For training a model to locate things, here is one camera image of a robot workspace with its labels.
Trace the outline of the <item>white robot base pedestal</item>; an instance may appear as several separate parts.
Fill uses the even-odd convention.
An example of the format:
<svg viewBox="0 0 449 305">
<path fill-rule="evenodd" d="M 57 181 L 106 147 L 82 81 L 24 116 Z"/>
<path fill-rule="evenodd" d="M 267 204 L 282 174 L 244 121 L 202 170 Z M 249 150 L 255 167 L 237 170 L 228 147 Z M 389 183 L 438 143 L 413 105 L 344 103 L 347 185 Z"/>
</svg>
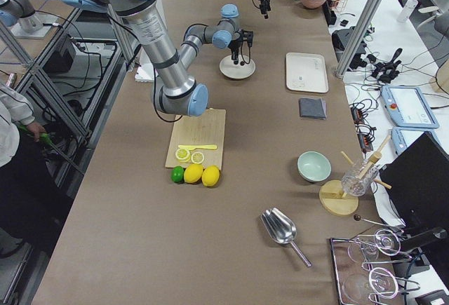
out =
<svg viewBox="0 0 449 305">
<path fill-rule="evenodd" d="M 154 68 L 146 52 L 141 49 L 136 60 L 137 71 L 135 81 L 139 83 L 152 83 L 154 81 Z"/>
</svg>

